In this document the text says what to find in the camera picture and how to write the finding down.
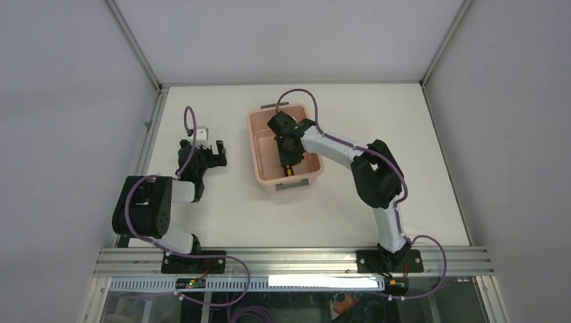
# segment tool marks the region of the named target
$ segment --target glass panel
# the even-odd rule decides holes
[[[407,294],[415,295],[429,290],[437,281],[409,278]],[[204,300],[205,296],[204,292],[187,295],[200,300]],[[238,295],[212,293],[211,302],[226,303]],[[187,300],[179,301],[173,293],[110,292],[102,322],[485,323],[477,288],[468,279],[447,279],[435,294],[415,300],[388,301],[386,297],[362,291],[250,292],[233,306],[205,311],[208,312],[203,317],[203,306]]]

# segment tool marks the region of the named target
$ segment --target cable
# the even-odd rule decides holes
[[[187,113],[191,112],[191,116],[193,117],[193,143],[191,146],[191,152],[189,153],[189,156],[187,158],[187,160],[184,162],[184,164],[182,165],[182,167],[177,171],[176,173],[176,177],[177,179],[180,179],[180,176],[182,175],[182,172],[187,168],[188,164],[191,162],[191,158],[193,156],[193,154],[195,153],[195,148],[196,148],[196,137],[197,137],[197,127],[196,127],[196,116],[195,116],[195,112],[193,111],[193,109],[191,108],[191,106],[187,106],[184,109],[184,129],[187,131],[187,135],[190,131],[189,126],[187,124]]]
[[[274,318],[271,312],[262,306],[238,306],[234,313],[232,312],[232,306],[226,308],[226,318],[229,323],[236,323],[238,319],[243,316],[252,316],[256,321],[261,323],[274,323]]]
[[[195,113],[190,106],[187,106],[186,109],[184,110],[185,116],[187,115],[187,111],[191,112],[191,115],[193,117],[193,133],[196,133],[197,125],[196,125]],[[184,118],[184,128],[188,129],[186,117]],[[187,161],[180,168],[180,170],[178,172],[178,177],[180,177],[180,174],[182,173],[184,168],[189,164],[189,162],[190,162],[190,160],[194,154],[194,151],[195,151],[195,143],[196,143],[196,136],[193,136],[193,146],[191,148],[191,152],[189,153],[189,157],[187,158]],[[208,305],[208,306],[212,306],[212,307],[230,306],[232,304],[238,303],[246,295],[246,292],[250,289],[250,282],[252,281],[252,275],[250,274],[250,269],[248,268],[248,266],[246,266],[245,262],[241,261],[240,259],[238,259],[234,256],[227,256],[225,254],[216,254],[216,255],[210,254],[210,255],[204,255],[204,256],[198,256],[198,255],[194,255],[194,254],[183,254],[182,252],[170,250],[167,247],[159,244],[154,239],[143,237],[135,231],[135,228],[133,227],[133,224],[131,223],[131,217],[129,216],[129,206],[131,205],[131,199],[133,198],[133,194],[135,194],[135,191],[137,190],[137,188],[139,188],[139,186],[141,186],[141,184],[143,184],[144,182],[146,182],[149,179],[157,178],[157,177],[158,177],[158,175],[147,175],[147,176],[142,177],[133,185],[133,187],[130,189],[129,193],[127,194],[127,198],[125,199],[124,212],[125,212],[125,222],[127,222],[127,227],[129,228],[129,231],[137,239],[143,240],[144,242],[148,242],[148,243],[152,244],[153,246],[159,248],[160,250],[166,252],[167,254],[173,254],[175,256],[179,256],[182,258],[190,258],[190,259],[225,258],[225,259],[232,259],[233,261],[241,264],[244,267],[244,270],[246,271],[247,282],[246,282],[246,288],[238,296],[238,298],[236,298],[235,300],[233,300],[229,303],[208,303],[205,301],[199,301],[198,299],[194,299],[192,297],[188,297],[185,294],[181,295],[181,300],[184,298],[184,299],[187,299],[187,300],[192,301],[192,302],[197,303],[197,304]]]
[[[205,263],[208,267],[206,268],[206,271],[204,271],[204,273],[202,274],[202,276],[200,276],[199,279],[202,279],[202,278],[206,277],[206,275],[208,275],[208,272],[210,271],[210,261],[208,261],[208,259],[207,259],[207,260],[204,260],[204,263]]]
[[[311,97],[311,100],[313,101],[314,111],[315,111],[315,127],[316,127],[317,131],[318,131],[322,136],[324,136],[324,137],[326,137],[326,138],[329,138],[329,139],[331,139],[331,140],[333,140],[333,141],[335,141],[335,142],[337,142],[337,143],[340,143],[340,144],[342,144],[342,145],[345,145],[345,146],[347,146],[347,147],[350,147],[350,148],[352,148],[352,149],[357,149],[357,150],[359,150],[359,151],[363,151],[363,152],[365,152],[365,153],[369,153],[369,154],[371,154],[371,155],[374,155],[374,156],[380,158],[380,159],[381,159],[382,161],[384,161],[385,164],[397,175],[397,177],[399,178],[399,181],[401,182],[401,185],[403,186],[403,192],[404,192],[404,193],[403,193],[403,197],[401,197],[400,199],[398,199],[397,201],[395,201],[395,203],[393,204],[393,207],[394,207],[394,209],[395,209],[395,218],[396,218],[396,220],[397,220],[397,229],[399,230],[399,234],[401,234],[401,236],[403,236],[403,238],[404,238],[405,240],[407,240],[407,242],[409,242],[411,245],[412,245],[412,244],[415,244],[416,240],[418,240],[419,238],[425,238],[425,239],[432,240],[432,241],[438,246],[438,248],[440,249],[440,251],[441,251],[441,253],[442,253],[442,259],[443,259],[443,262],[444,262],[444,268],[442,269],[442,276],[441,276],[440,280],[438,281],[438,283],[434,286],[434,288],[432,288],[431,290],[427,291],[426,293],[422,293],[422,294],[419,294],[419,295],[413,295],[413,296],[406,297],[406,299],[418,299],[418,298],[421,298],[421,297],[425,297],[425,296],[431,295],[431,294],[433,294],[434,292],[436,292],[436,291],[442,286],[442,284],[444,283],[444,279],[446,278],[446,270],[447,270],[447,268],[448,268],[448,261],[447,261],[447,259],[446,259],[446,252],[444,251],[444,248],[440,245],[440,243],[439,243],[438,241],[436,241],[436,239],[434,239],[433,237],[430,237],[430,236],[421,234],[421,235],[418,235],[418,236],[414,237],[414,238],[411,240],[409,237],[407,237],[407,236],[404,235],[404,231],[403,231],[403,228],[402,228],[402,225],[401,225],[401,215],[400,215],[399,210],[398,210],[398,208],[397,208],[398,205],[399,205],[399,203],[401,203],[401,202],[403,202],[404,200],[406,200],[407,197],[409,196],[409,189],[408,189],[408,186],[407,186],[407,184],[406,184],[406,182],[405,182],[405,178],[404,178],[403,174],[399,171],[399,169],[398,169],[388,158],[386,158],[386,157],[383,156],[382,154],[380,154],[380,153],[378,153],[378,152],[376,152],[376,151],[374,151],[374,150],[371,150],[371,149],[369,149],[369,148],[365,148],[365,147],[353,145],[353,143],[350,143],[349,141],[345,141],[345,140],[343,140],[343,139],[337,138],[337,137],[335,137],[335,136],[332,136],[332,135],[330,135],[330,134],[324,132],[323,129],[321,128],[321,126],[319,125],[319,121],[318,121],[317,100],[315,99],[315,96],[313,96],[313,94],[312,94],[311,92],[309,92],[308,90],[306,90],[306,89],[297,88],[297,89],[291,89],[291,90],[289,90],[289,91],[284,92],[284,93],[279,97],[279,99],[277,99],[277,103],[275,104],[275,113],[276,113],[276,114],[279,112],[279,103],[281,102],[281,99],[283,99],[284,96],[286,96],[286,95],[288,95],[288,94],[290,94],[290,93],[292,93],[292,92],[304,92],[305,94],[308,94],[308,95]],[[373,293],[373,294],[375,294],[375,295],[383,295],[383,296],[391,297],[391,298],[392,298],[391,295],[387,295],[387,294],[385,294],[385,293],[375,293],[375,292],[371,292],[371,293]]]

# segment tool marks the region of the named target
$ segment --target black connector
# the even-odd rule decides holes
[[[385,156],[402,174],[386,143],[377,139],[367,147]],[[372,165],[377,165],[377,168],[373,170]],[[371,153],[365,152],[355,157],[351,171],[359,197],[372,208],[388,208],[392,199],[402,192],[399,177],[387,163]]]

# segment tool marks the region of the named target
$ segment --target orange object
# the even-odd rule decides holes
[[[352,308],[355,304],[359,303],[360,298],[351,298],[349,293],[345,293],[345,300],[333,302],[333,311],[339,315],[345,313],[348,309]]]
[[[303,104],[280,106],[279,109],[296,119],[297,122],[309,118],[309,111]],[[267,122],[274,115],[275,107],[254,110],[246,117],[254,160],[254,173],[258,183],[264,186],[267,192],[313,184],[317,176],[323,173],[321,156],[306,152],[302,162],[292,167],[293,175],[286,176],[279,162],[275,135],[267,126]]]

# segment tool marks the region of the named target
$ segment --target light strip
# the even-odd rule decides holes
[[[268,286],[378,288],[374,278],[338,278],[327,276],[269,275]]]

